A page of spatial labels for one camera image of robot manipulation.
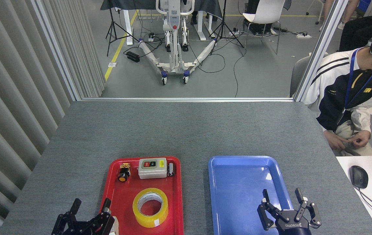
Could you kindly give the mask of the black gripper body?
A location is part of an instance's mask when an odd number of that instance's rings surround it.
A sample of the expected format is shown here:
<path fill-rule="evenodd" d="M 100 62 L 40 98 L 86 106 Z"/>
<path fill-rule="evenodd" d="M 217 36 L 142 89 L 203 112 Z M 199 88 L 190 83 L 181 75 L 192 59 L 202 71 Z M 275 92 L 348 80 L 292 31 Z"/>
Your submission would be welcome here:
<path fill-rule="evenodd" d="M 308 220 L 296 210 L 284 210 L 276 215 L 276 229 L 279 235 L 311 235 Z"/>
<path fill-rule="evenodd" d="M 103 226 L 98 222 L 71 221 L 67 223 L 63 235 L 102 235 Z"/>

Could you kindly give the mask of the person's right hand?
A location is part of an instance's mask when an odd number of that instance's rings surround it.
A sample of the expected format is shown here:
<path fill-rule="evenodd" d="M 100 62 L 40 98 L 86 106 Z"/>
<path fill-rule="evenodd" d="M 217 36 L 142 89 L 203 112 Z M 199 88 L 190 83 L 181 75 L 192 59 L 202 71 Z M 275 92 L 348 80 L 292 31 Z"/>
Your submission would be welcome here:
<path fill-rule="evenodd" d="M 330 132 L 328 130 L 324 131 L 323 134 L 332 150 L 344 150 L 345 149 L 344 143 L 350 143 L 350 140 L 338 136 L 335 133 Z"/>

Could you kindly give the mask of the person's left hand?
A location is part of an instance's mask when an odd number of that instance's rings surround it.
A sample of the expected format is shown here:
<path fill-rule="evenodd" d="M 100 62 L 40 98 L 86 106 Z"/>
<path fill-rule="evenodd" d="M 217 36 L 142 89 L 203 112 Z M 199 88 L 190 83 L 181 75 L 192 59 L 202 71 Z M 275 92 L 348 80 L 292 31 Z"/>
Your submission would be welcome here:
<path fill-rule="evenodd" d="M 355 135 L 350 137 L 348 140 L 355 149 L 364 147 L 367 145 L 371 137 L 370 131 L 362 130 L 357 132 Z"/>

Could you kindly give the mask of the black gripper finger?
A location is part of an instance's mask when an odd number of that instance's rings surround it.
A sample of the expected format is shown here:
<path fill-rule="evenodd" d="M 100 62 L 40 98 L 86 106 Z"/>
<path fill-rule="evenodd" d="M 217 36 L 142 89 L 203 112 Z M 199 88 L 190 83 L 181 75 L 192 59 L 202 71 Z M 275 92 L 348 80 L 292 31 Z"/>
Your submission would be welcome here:
<path fill-rule="evenodd" d="M 263 199 L 261 204 L 259 204 L 257 208 L 257 212 L 261 220 L 263 229 L 265 231 L 268 231 L 271 227 L 275 227 L 275 223 L 273 220 L 268 218 L 266 212 L 270 213 L 271 216 L 273 216 L 275 219 L 277 219 L 278 217 L 282 219 L 283 214 L 277 207 L 270 203 L 267 189 L 263 189 L 262 194 Z"/>
<path fill-rule="evenodd" d="M 81 200 L 76 198 L 73 202 L 70 211 L 65 214 L 59 214 L 55 225 L 52 229 L 52 235 L 79 235 L 80 234 L 80 225 L 76 220 L 75 215 L 77 214 Z"/>
<path fill-rule="evenodd" d="M 94 217 L 89 225 L 91 235 L 109 235 L 112 226 L 114 225 L 114 217 L 110 210 L 111 200 L 106 198 L 102 205 L 101 212 Z"/>
<path fill-rule="evenodd" d="M 302 220 L 307 220 L 305 217 L 303 217 L 303 214 L 305 210 L 307 209 L 310 212 L 310 217 L 311 217 L 311 220 L 309 221 L 307 227 L 319 228 L 322 225 L 322 221 L 320 218 L 317 204 L 315 204 L 314 202 L 309 202 L 307 197 L 304 197 L 302 195 L 302 192 L 299 188 L 295 189 L 295 195 L 300 204 L 300 207 L 297 210 L 297 213 L 295 216 L 295 222 L 302 223 L 301 222 Z"/>

